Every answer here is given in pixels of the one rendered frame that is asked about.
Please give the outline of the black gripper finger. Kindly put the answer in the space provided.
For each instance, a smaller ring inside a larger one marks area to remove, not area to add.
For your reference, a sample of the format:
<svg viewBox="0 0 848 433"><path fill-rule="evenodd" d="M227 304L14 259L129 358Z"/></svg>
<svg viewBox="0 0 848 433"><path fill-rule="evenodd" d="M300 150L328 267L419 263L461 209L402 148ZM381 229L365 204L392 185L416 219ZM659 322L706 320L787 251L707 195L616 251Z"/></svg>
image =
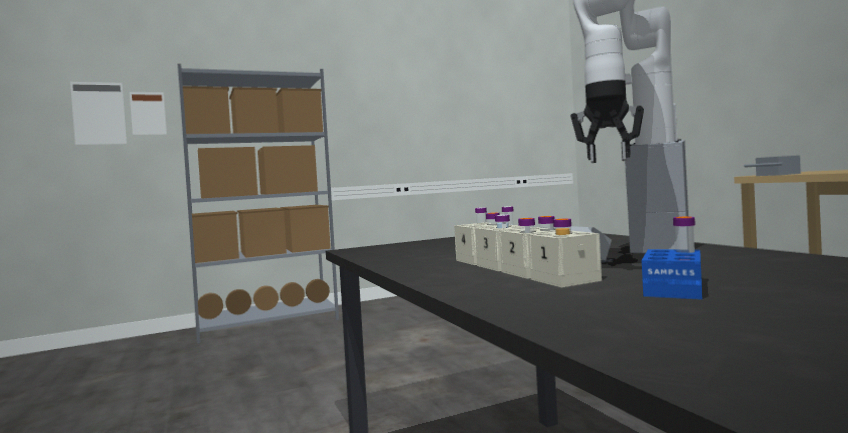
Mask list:
<svg viewBox="0 0 848 433"><path fill-rule="evenodd" d="M572 124L573 124L573 127L574 127L574 131L575 131L577 141L583 142L587 145L587 158L588 158L588 160L591 160L591 163L596 163L596 147L595 147L594 141L595 141L596 135L599 131L599 128L597 128L597 126L598 126L601 114L602 114L601 110L595 111L587 137L584 136L582 125L581 125L581 123L583 122L583 118L585 116L584 111L571 114L571 120L572 120Z"/></svg>
<svg viewBox="0 0 848 433"><path fill-rule="evenodd" d="M631 112L631 116L634 118L633 129L632 132L628 133L623 121L621 122L616 110L614 108L609 109L609 113L614 121L614 124L619 131L622 142L622 161L627 161L627 158L630 157L630 141L640 135L642 118L644 113L644 108L642 106L629 106L628 111ZM617 119L617 120L616 120ZM619 123L619 124L618 124ZM640 130L639 130L640 129Z"/></svg>

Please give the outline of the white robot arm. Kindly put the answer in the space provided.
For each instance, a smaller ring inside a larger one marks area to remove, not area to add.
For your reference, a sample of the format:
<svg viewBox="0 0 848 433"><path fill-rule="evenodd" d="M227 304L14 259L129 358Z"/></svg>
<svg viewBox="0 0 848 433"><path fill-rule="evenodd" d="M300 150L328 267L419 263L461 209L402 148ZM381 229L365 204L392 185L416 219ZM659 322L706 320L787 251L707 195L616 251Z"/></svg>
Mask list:
<svg viewBox="0 0 848 433"><path fill-rule="evenodd" d="M573 0L585 43L585 85L605 80L632 84L633 106L644 108L635 145L678 141L673 103L671 20L666 7L634 11L635 0ZM597 25L597 17L620 12L621 29ZM625 74L622 34L629 50L656 47ZM632 80L633 79L633 80Z"/></svg>

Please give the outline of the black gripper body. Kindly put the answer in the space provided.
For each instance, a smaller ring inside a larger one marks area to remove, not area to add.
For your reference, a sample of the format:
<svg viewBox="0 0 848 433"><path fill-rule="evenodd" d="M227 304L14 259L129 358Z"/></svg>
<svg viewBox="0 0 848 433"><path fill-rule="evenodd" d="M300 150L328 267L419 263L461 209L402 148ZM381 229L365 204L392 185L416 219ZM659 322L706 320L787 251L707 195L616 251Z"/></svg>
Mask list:
<svg viewBox="0 0 848 433"><path fill-rule="evenodd" d="M596 110L602 114L597 128L616 127L609 113L614 108L622 122L628 112L629 105L626 101L625 80L605 80L585 85L586 107L585 116L592 122ZM589 101L590 100L590 101Z"/></svg>

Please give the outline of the purple tube cap with white label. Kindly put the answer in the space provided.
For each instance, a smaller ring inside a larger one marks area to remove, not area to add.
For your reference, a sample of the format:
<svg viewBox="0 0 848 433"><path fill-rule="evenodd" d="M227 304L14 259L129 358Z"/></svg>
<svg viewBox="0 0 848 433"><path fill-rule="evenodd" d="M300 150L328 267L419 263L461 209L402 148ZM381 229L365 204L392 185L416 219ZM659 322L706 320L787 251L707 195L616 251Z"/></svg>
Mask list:
<svg viewBox="0 0 848 433"><path fill-rule="evenodd" d="M513 225L513 211L514 211L513 206L502 207L503 215L509 215L510 216L509 225Z"/></svg>

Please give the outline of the white bucket adapter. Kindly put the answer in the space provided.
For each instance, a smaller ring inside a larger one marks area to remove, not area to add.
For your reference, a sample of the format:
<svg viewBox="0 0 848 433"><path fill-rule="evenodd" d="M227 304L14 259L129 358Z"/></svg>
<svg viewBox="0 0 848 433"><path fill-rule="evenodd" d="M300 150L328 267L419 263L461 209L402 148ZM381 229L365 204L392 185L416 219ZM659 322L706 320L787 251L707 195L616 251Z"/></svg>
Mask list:
<svg viewBox="0 0 848 433"><path fill-rule="evenodd" d="M477 266L502 271L499 231L513 229L520 229L520 226L509 225L509 228L497 228L496 226L475 228Z"/></svg>
<svg viewBox="0 0 848 433"><path fill-rule="evenodd" d="M496 225L487 225L487 222L454 225L456 261L477 265L475 228L490 226Z"/></svg>
<svg viewBox="0 0 848 433"><path fill-rule="evenodd" d="M561 288L602 281L599 233L529 234L529 254L531 280Z"/></svg>
<svg viewBox="0 0 848 433"><path fill-rule="evenodd" d="M555 229L540 231L534 227L534 233L520 233L520 229L499 231L502 273L531 278L528 235L546 232L555 232Z"/></svg>

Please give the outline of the blue tube rack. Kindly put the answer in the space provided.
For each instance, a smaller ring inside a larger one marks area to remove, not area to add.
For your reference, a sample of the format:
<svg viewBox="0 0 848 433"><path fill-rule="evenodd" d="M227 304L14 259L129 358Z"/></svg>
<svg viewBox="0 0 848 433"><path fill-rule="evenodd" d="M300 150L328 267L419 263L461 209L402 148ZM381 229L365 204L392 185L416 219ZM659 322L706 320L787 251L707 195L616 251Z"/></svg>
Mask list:
<svg viewBox="0 0 848 433"><path fill-rule="evenodd" d="M642 279L643 296L702 299L700 250L648 249L642 259Z"/></svg>

